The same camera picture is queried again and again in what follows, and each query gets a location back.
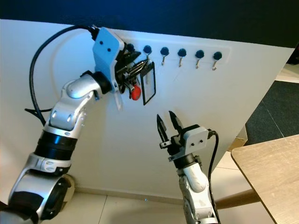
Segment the table leg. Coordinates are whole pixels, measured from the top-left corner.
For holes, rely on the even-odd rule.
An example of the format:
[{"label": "table leg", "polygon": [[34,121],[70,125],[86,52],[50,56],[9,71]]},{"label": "table leg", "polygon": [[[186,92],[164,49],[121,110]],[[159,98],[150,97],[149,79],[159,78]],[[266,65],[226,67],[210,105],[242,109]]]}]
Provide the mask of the table leg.
[{"label": "table leg", "polygon": [[216,205],[217,209],[227,209],[259,201],[260,198],[257,193],[253,189],[250,189],[216,200]]}]

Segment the black cable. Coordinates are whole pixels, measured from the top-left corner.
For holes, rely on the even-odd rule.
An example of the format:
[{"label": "black cable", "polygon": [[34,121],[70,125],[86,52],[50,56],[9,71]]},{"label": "black cable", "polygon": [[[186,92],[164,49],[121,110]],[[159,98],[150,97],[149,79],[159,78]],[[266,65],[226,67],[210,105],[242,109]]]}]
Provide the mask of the black cable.
[{"label": "black cable", "polygon": [[216,141],[215,141],[215,147],[214,147],[214,151],[213,151],[213,154],[212,154],[212,158],[211,158],[211,162],[210,162],[210,166],[209,166],[209,172],[208,172],[209,191],[210,191],[210,197],[211,197],[211,201],[212,201],[212,206],[213,206],[216,218],[218,220],[218,223],[220,224],[219,214],[218,214],[218,211],[217,211],[217,208],[216,208],[216,204],[215,204],[215,200],[214,200],[214,197],[213,197],[212,183],[211,183],[212,168],[213,168],[213,163],[214,163],[215,156],[216,156],[217,149],[218,149],[219,136],[218,136],[218,133],[216,131],[212,131],[211,134],[215,135]]},{"label": "black cable", "polygon": [[52,37],[50,37],[48,40],[46,40],[36,51],[36,53],[34,54],[32,61],[31,61],[31,65],[30,65],[30,71],[29,71],[29,88],[30,88],[30,95],[31,95],[31,100],[35,109],[35,112],[30,112],[30,109],[25,109],[26,111],[30,112],[31,114],[35,115],[36,117],[38,117],[41,121],[41,123],[43,124],[43,126],[46,124],[46,121],[42,115],[42,111],[39,109],[39,106],[37,104],[37,100],[36,100],[36,95],[35,95],[35,91],[34,91],[34,84],[33,84],[33,72],[34,72],[34,66],[36,64],[36,60],[38,58],[38,56],[40,55],[41,51],[49,44],[51,43],[53,40],[55,40],[57,37],[59,37],[60,35],[74,30],[74,29],[87,29],[89,32],[91,32],[92,34],[94,33],[94,29],[89,27],[89,26],[80,26],[80,25],[76,25],[76,26],[72,26],[72,27],[68,27],[65,28],[63,30],[60,30],[58,33],[54,34]]}]

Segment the baseboard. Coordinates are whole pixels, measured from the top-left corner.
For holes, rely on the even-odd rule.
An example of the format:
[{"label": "baseboard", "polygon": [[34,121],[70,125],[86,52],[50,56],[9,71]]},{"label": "baseboard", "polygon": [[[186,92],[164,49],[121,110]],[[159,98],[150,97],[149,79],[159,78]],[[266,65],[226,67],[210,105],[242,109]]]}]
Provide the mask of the baseboard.
[{"label": "baseboard", "polygon": [[111,191],[111,190],[100,190],[100,189],[91,189],[91,188],[81,188],[76,187],[76,192],[95,194],[95,195],[108,195],[114,197],[124,197],[138,200],[147,200],[152,202],[162,202],[162,203],[170,203],[170,204],[183,204],[182,199],[177,198],[169,198],[169,197],[161,197],[161,196],[152,196],[152,195],[140,195],[140,194],[132,194],[127,192],[119,192],[119,191]]}]

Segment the white panel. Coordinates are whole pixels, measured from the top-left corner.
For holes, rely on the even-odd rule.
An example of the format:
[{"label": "white panel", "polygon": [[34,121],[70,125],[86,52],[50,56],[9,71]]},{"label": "white panel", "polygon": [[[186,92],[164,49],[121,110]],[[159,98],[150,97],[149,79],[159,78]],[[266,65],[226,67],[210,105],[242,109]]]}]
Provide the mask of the white panel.
[{"label": "white panel", "polygon": [[[42,131],[40,122],[24,108],[32,108],[28,71],[37,48],[66,25],[1,20],[1,146],[10,149],[14,162],[24,164],[34,151]],[[171,127],[168,110],[185,126],[195,123],[216,130],[220,136],[216,163],[225,153],[254,111],[293,49],[252,43],[194,37],[116,31],[134,40],[136,49],[151,45],[156,62],[157,94],[143,106],[124,94],[118,111],[112,94],[98,102],[88,114],[85,129],[73,153],[70,174],[80,187],[119,190],[181,198],[178,177],[168,154],[159,148],[156,115]],[[169,46],[170,55],[161,66],[159,51]],[[202,63],[195,69],[194,53],[206,46],[214,51],[228,49],[226,60],[216,71]],[[83,30],[55,40],[41,54],[35,69],[36,95],[40,107],[52,107],[63,84],[93,71],[93,40]],[[178,67],[177,50],[187,49]],[[214,138],[201,151],[206,172]]]}]

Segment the red ball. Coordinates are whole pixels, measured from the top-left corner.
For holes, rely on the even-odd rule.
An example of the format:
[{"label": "red ball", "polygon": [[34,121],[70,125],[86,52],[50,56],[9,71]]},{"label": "red ball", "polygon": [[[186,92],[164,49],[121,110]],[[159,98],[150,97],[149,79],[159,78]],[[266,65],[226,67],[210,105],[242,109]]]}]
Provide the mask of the red ball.
[{"label": "red ball", "polygon": [[134,90],[131,93],[133,100],[138,100],[141,96],[141,89],[138,85],[134,85]]}]

